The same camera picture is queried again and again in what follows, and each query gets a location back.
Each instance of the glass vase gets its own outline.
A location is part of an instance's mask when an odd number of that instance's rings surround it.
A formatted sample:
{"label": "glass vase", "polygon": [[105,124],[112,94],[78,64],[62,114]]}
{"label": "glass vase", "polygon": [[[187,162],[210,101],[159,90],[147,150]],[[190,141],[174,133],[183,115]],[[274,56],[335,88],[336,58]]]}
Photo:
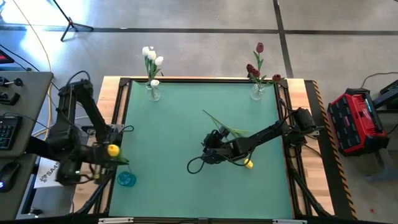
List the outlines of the glass vase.
{"label": "glass vase", "polygon": [[157,87],[147,86],[147,89],[148,89],[147,92],[149,95],[149,100],[154,101],[154,102],[160,100],[160,92]]}
{"label": "glass vase", "polygon": [[261,97],[265,93],[264,84],[254,84],[253,88],[251,88],[251,98],[254,100],[260,100]]}

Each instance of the green table surface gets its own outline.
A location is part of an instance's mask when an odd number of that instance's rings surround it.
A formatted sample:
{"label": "green table surface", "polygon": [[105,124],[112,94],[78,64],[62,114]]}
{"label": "green table surface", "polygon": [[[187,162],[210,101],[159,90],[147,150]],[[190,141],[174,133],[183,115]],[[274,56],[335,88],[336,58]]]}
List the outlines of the green table surface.
{"label": "green table surface", "polygon": [[[254,101],[252,84],[161,83],[158,102],[143,83],[133,83],[121,151],[136,175],[133,187],[114,183],[110,213],[117,217],[292,218],[282,138],[256,148],[253,169],[229,162],[187,172],[216,129],[206,110],[225,125],[252,135],[277,121],[274,87]],[[201,160],[192,163],[197,170]],[[128,171],[120,166],[117,175]]]}

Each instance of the concrete floor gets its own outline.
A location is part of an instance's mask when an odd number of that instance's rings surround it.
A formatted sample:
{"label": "concrete floor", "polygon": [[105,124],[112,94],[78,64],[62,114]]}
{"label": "concrete floor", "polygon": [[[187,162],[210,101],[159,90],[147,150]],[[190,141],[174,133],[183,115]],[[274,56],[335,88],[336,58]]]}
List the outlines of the concrete floor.
{"label": "concrete floor", "polygon": [[[166,76],[245,77],[246,64],[254,63],[251,51],[257,42],[263,42],[266,48],[263,73],[287,76],[284,60],[287,54],[282,53],[279,34],[70,32],[67,41],[60,42],[61,32],[43,29],[67,24],[52,1],[16,2],[32,24],[43,25],[35,28],[50,57],[55,83],[64,85],[70,75],[86,70],[91,75],[96,99],[105,75],[146,74],[141,48],[147,45],[154,46],[158,55],[165,57],[162,70]],[[58,3],[75,22],[96,28],[278,29],[272,0],[59,0]],[[398,2],[393,0],[279,0],[279,6],[285,30],[398,30]],[[0,25],[27,24],[11,0],[6,1],[1,15]],[[398,71],[397,33],[335,34],[286,35],[294,78],[316,80],[325,104],[346,88],[360,87],[370,74]],[[30,29],[10,31],[3,27],[0,44],[39,69],[49,70],[45,54]],[[371,78],[365,87],[377,93],[396,77]],[[57,100],[55,91],[53,99]],[[47,122],[47,115],[45,103],[39,121]],[[84,116],[84,112],[79,110],[77,116]],[[397,122],[394,115],[383,115],[381,119],[386,130]],[[398,223],[398,181],[367,183],[364,176],[379,169],[372,155],[341,157],[341,160],[359,219]]]}

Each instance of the red tulip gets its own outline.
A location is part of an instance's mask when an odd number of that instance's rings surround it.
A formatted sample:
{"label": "red tulip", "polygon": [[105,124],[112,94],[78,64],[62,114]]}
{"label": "red tulip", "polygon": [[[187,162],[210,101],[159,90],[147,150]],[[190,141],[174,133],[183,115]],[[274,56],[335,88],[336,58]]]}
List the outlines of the red tulip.
{"label": "red tulip", "polygon": [[264,51],[264,45],[262,43],[258,43],[256,47],[257,53],[262,53]]}
{"label": "red tulip", "polygon": [[249,73],[253,73],[253,70],[254,70],[255,68],[253,67],[253,65],[251,65],[251,64],[248,64],[247,66],[246,66],[246,70],[249,72]]}
{"label": "red tulip", "polygon": [[273,77],[272,77],[272,81],[274,81],[274,82],[280,82],[282,80],[282,77],[281,77],[281,75],[279,75],[279,74],[275,74]]}
{"label": "red tulip", "polygon": [[259,70],[257,70],[257,69],[254,69],[254,70],[253,70],[253,76],[254,76],[254,77],[260,78],[260,75],[261,75],[261,73],[260,73]]}

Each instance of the wooden table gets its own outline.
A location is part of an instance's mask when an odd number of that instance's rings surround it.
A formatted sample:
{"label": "wooden table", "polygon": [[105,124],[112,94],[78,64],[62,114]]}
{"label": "wooden table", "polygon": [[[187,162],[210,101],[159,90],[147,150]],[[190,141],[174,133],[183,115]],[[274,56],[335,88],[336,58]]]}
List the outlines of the wooden table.
{"label": "wooden table", "polygon": [[[119,81],[121,78],[137,78],[137,77],[104,77],[101,91],[99,93],[97,106],[105,119],[107,124],[111,124],[114,107],[116,102],[116,97],[119,89]],[[209,79],[209,77],[167,77],[167,78],[195,78],[195,79]],[[290,100],[292,108],[305,108],[310,110],[310,103],[308,101],[307,91],[305,87],[305,82],[302,79],[294,78],[287,79],[289,85]],[[127,90],[122,93],[122,99],[127,96]],[[118,124],[121,124],[121,115],[123,113],[124,100],[122,100],[121,107],[119,109]],[[307,138],[308,146],[320,151],[317,140]],[[334,214],[333,205],[331,202],[330,191],[328,188],[328,182],[326,180],[325,170],[322,162],[322,158],[311,149],[306,147],[302,148],[302,161],[305,173],[305,178],[307,181],[307,186],[314,194],[315,198],[321,203],[323,208],[330,214]],[[83,166],[82,172],[89,173],[90,170],[87,166]],[[90,195],[95,190],[96,185],[92,182],[83,185],[77,185],[75,196],[73,201],[75,203],[75,210],[79,209],[83,204],[89,199]],[[106,200],[108,198],[109,186],[104,191],[104,197],[101,205],[101,212],[104,210],[106,205]],[[298,203],[301,211],[305,213],[305,206],[303,200],[303,194],[301,189],[296,184]]]}

